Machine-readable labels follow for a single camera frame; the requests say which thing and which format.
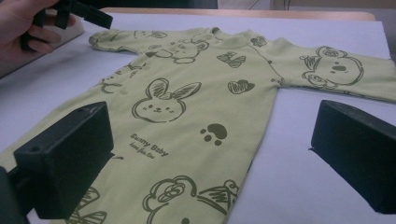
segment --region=black device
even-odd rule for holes
[[[111,22],[113,22],[113,18],[107,15],[105,12],[96,9],[95,7],[81,4],[77,0],[61,0],[52,8],[57,10],[57,14],[55,18],[55,26],[61,29],[66,29],[67,22],[70,17],[70,13],[84,18],[85,21],[88,21],[90,23],[93,23],[95,25],[107,29],[110,29]],[[43,9],[35,15],[33,19],[33,24],[43,27],[45,18],[46,18],[46,10]],[[25,33],[21,37],[22,50],[34,51],[27,45],[27,42],[31,39],[43,41],[41,39],[29,35],[28,33]]]
[[[354,106],[320,104],[312,151],[378,213],[396,214],[396,127]]]
[[[17,166],[0,167],[0,220],[29,223],[34,208],[42,219],[68,219],[113,156],[105,102],[85,105],[14,151]]]

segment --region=black plastic block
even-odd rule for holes
[[[396,214],[396,127],[356,107],[322,101],[311,145],[376,212]]]
[[[105,102],[86,105],[14,152],[18,169],[33,178],[40,218],[69,218],[111,158],[113,139]]]

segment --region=hand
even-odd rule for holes
[[[61,37],[50,30],[32,25],[33,17],[43,8],[55,5],[59,0],[5,0],[0,4],[0,61],[19,61],[33,58],[39,54],[53,52],[51,44],[57,44]],[[53,25],[55,17],[47,15],[44,25]],[[76,22],[70,16],[68,25]],[[30,35],[45,40],[43,43],[30,40],[28,45],[32,51],[21,50],[21,35],[28,32]]]

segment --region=finger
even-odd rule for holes
[[[61,36],[53,31],[46,30],[42,27],[32,25],[28,30],[29,35],[42,39],[51,44],[58,44],[61,42]]]
[[[47,15],[44,20],[44,25],[53,26],[55,24],[55,15]],[[76,18],[73,15],[70,15],[69,21],[67,22],[67,26],[73,26],[76,23]]]
[[[39,40],[30,40],[27,44],[38,53],[48,54],[53,52],[53,46]]]

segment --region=black clamp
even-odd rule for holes
[[[55,18],[55,26],[66,29],[67,23],[70,17],[70,13],[75,14],[81,18],[84,18],[84,21],[88,21],[95,25],[110,29],[111,22],[113,22],[113,18],[107,15],[105,12],[98,10],[95,7],[86,6],[81,4],[77,0],[61,0],[52,8],[57,10],[56,18]],[[46,10],[43,9],[39,11],[34,19],[33,24],[39,27],[43,27],[44,19],[46,18]],[[44,40],[35,38],[28,33],[25,33],[21,37],[21,49],[25,51],[34,51],[28,46],[29,40],[40,40],[45,42]]]

